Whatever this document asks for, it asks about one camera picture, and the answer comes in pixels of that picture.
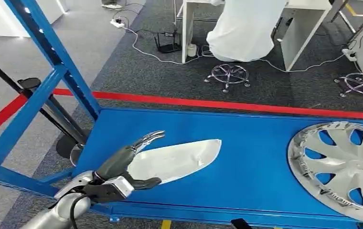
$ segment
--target red floor stripe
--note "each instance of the red floor stripe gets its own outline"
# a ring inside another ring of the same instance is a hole
[[[72,95],[72,93],[68,89],[55,89],[53,93],[56,95]],[[142,102],[142,103],[199,106],[199,107],[226,108],[226,109],[246,110],[246,111],[256,111],[256,112],[268,112],[268,113],[284,113],[284,114],[295,114],[295,115],[314,115],[314,116],[325,116],[325,117],[363,119],[363,112],[310,109],[310,108],[298,108],[298,107],[286,107],[286,106],[271,106],[271,105],[259,105],[259,104],[243,104],[243,103],[193,100],[193,99],[179,99],[179,98],[169,98],[169,97],[160,97],[160,96],[112,93],[112,92],[93,92],[93,95],[97,99],[124,100],[124,101]]]
[[[18,95],[13,101],[0,111],[0,126],[15,114],[27,101],[24,95]]]

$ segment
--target blue workbench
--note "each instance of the blue workbench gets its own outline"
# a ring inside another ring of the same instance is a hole
[[[254,225],[290,228],[356,228],[310,195],[287,162],[291,138],[303,128],[331,119],[135,109],[103,109],[74,175],[97,169],[114,152],[155,130],[166,137],[150,148],[221,139],[218,158],[208,167],[121,203],[116,216],[228,223],[244,218]]]

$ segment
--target chrome chair base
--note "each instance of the chrome chair base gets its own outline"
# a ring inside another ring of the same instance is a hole
[[[245,87],[250,87],[248,80],[249,74],[246,69],[239,65],[222,64],[217,65],[211,70],[211,75],[204,79],[204,82],[209,83],[211,78],[225,84],[222,90],[224,93],[229,92],[230,84],[244,83]]]
[[[346,97],[349,92],[358,92],[363,94],[363,73],[351,73],[345,77],[339,77],[333,81],[335,83],[340,83],[341,80],[344,81],[348,89],[340,93],[340,97]]]

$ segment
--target shoe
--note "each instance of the shoe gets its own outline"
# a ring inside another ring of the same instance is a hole
[[[107,9],[111,9],[111,10],[120,10],[123,8],[121,5],[118,5],[118,4],[108,4],[108,5],[101,5],[101,6],[104,8],[107,8]]]

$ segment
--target white cloth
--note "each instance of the white cloth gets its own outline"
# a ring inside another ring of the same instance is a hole
[[[219,4],[220,0],[211,0]],[[214,30],[207,35],[214,56],[242,62],[266,56],[271,33],[287,0],[226,0]]]

